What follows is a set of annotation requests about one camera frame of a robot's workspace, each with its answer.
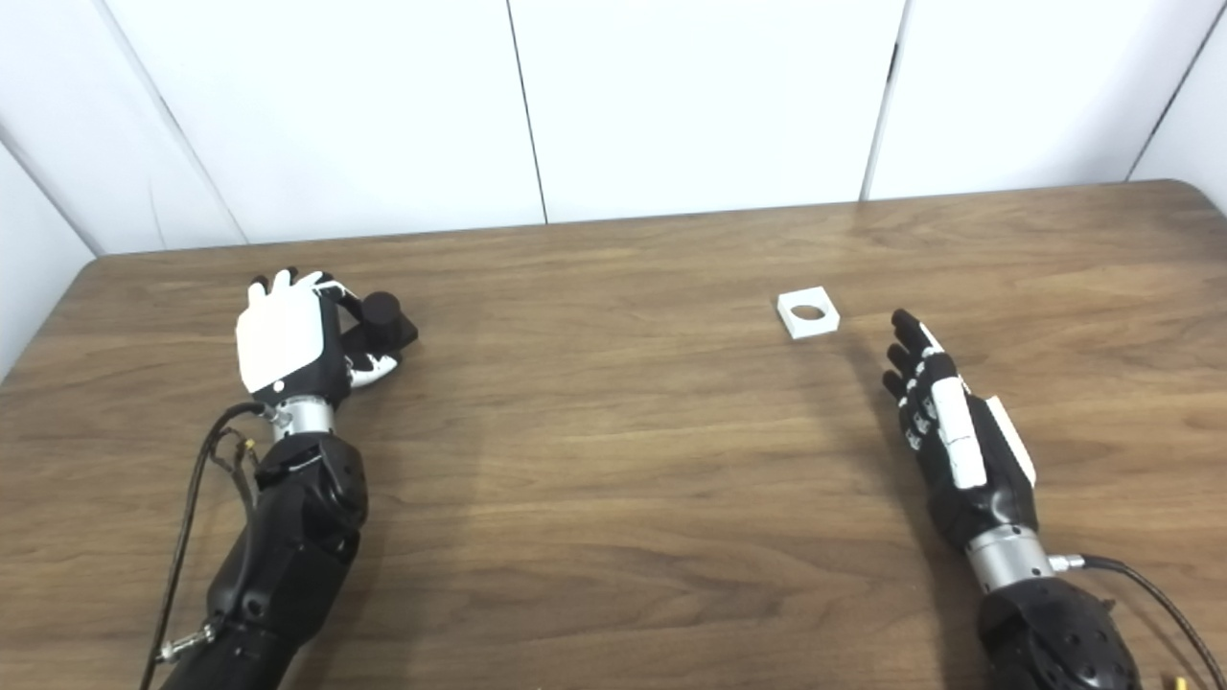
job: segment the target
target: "fingertip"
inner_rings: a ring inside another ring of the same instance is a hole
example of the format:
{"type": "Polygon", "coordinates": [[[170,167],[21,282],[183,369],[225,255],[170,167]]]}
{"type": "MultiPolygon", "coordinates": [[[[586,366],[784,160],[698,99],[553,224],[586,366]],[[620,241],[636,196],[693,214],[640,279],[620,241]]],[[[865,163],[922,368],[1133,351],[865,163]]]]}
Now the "fingertip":
{"type": "Polygon", "coordinates": [[[907,309],[894,309],[894,313],[891,314],[891,324],[894,328],[914,328],[918,323],[920,320],[907,309]]]}
{"type": "Polygon", "coordinates": [[[252,281],[252,285],[247,286],[247,301],[249,304],[265,296],[265,282],[266,280],[260,275],[252,281]]]}

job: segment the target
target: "wood grain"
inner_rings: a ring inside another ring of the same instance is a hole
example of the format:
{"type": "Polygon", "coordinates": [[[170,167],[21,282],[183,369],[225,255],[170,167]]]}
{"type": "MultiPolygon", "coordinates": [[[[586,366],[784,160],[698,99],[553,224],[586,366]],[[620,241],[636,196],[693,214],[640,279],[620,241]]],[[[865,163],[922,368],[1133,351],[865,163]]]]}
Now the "wood grain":
{"type": "MultiPolygon", "coordinates": [[[[422,341],[339,415],[372,519],[286,688],[983,686],[879,390],[899,306],[1010,408],[1049,550],[1134,562],[1227,653],[1227,222],[1139,183],[101,259],[0,388],[6,690],[135,685],[244,287],[287,264],[422,341]],[[820,284],[840,330],[790,341],[774,296],[820,284]]],[[[207,475],[175,632],[232,492],[207,475]]],[[[1204,679],[1144,593],[1077,580],[1148,686],[1204,679]]]]}

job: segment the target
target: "black robotic finger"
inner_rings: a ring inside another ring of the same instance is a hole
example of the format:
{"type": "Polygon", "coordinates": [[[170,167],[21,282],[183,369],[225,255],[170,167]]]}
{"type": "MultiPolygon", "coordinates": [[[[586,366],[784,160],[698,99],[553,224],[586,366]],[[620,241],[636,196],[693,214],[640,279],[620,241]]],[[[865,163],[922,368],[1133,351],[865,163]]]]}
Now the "black robotic finger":
{"type": "Polygon", "coordinates": [[[887,393],[891,394],[891,398],[894,398],[896,403],[908,394],[907,384],[903,382],[903,377],[899,376],[899,372],[883,372],[882,386],[886,387],[887,393]]]}
{"type": "Polygon", "coordinates": [[[891,360],[894,368],[899,370],[899,373],[904,377],[912,377],[917,365],[920,362],[919,356],[913,356],[898,343],[892,343],[891,346],[887,347],[886,359],[891,360]]]}
{"type": "Polygon", "coordinates": [[[919,357],[925,347],[933,346],[933,341],[920,327],[920,319],[908,313],[907,309],[894,309],[894,313],[891,314],[891,324],[894,325],[894,338],[914,356],[919,357]]]}

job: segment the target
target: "black wire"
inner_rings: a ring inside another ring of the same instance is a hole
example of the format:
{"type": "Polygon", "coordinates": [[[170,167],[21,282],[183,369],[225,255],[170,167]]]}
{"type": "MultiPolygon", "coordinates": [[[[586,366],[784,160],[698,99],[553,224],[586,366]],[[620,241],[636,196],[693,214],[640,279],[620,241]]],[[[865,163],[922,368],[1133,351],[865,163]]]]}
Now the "black wire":
{"type": "Polygon", "coordinates": [[[196,455],[196,464],[191,468],[191,479],[188,481],[188,502],[183,508],[183,522],[179,525],[179,539],[174,545],[174,556],[171,559],[171,572],[167,576],[166,589],[162,592],[162,607],[158,613],[157,625],[153,629],[153,642],[150,646],[148,658],[145,661],[145,672],[141,674],[140,690],[148,690],[153,681],[153,668],[157,665],[158,649],[162,646],[162,637],[166,636],[166,626],[171,620],[171,608],[174,604],[174,592],[179,587],[179,573],[183,570],[183,557],[188,551],[188,537],[191,534],[191,521],[196,512],[196,498],[200,495],[200,478],[205,473],[205,463],[212,457],[217,441],[222,436],[222,428],[234,417],[243,414],[260,414],[265,409],[261,403],[239,403],[231,405],[213,426],[205,435],[200,444],[200,453],[196,455]]]}
{"type": "Polygon", "coordinates": [[[1175,604],[1172,603],[1172,599],[1167,598],[1167,594],[1163,594],[1162,589],[1160,589],[1153,582],[1142,577],[1142,573],[1129,567],[1129,565],[1124,561],[1106,559],[1103,556],[1090,556],[1086,554],[1082,555],[1082,559],[1086,560],[1086,567],[1119,572],[1140,584],[1142,589],[1150,593],[1151,597],[1155,597],[1155,600],[1157,600],[1167,610],[1167,613],[1175,619],[1175,624],[1180,626],[1185,637],[1188,637],[1189,642],[1193,643],[1193,648],[1198,651],[1198,656],[1201,657],[1206,668],[1210,669],[1210,675],[1215,679],[1215,686],[1218,690],[1227,690],[1227,680],[1223,679],[1223,672],[1218,668],[1218,662],[1215,661],[1215,656],[1210,652],[1210,647],[1206,647],[1201,636],[1193,629],[1193,624],[1189,622],[1189,619],[1184,618],[1180,609],[1175,608],[1175,604]]]}
{"type": "Polygon", "coordinates": [[[247,475],[243,474],[243,458],[249,457],[252,459],[252,467],[258,468],[259,460],[255,457],[255,452],[248,447],[247,437],[233,430],[226,430],[226,432],[232,432],[240,438],[239,444],[234,449],[234,463],[226,464],[225,460],[213,455],[213,463],[226,470],[231,480],[234,483],[234,489],[238,490],[238,496],[243,502],[243,514],[247,518],[247,525],[243,528],[243,560],[239,562],[238,577],[234,580],[234,595],[231,597],[229,607],[222,614],[222,618],[231,618],[238,611],[239,600],[242,599],[243,591],[247,586],[248,575],[252,571],[252,560],[255,556],[255,539],[252,538],[252,527],[255,524],[255,498],[252,495],[252,487],[247,483],[247,475]]]}

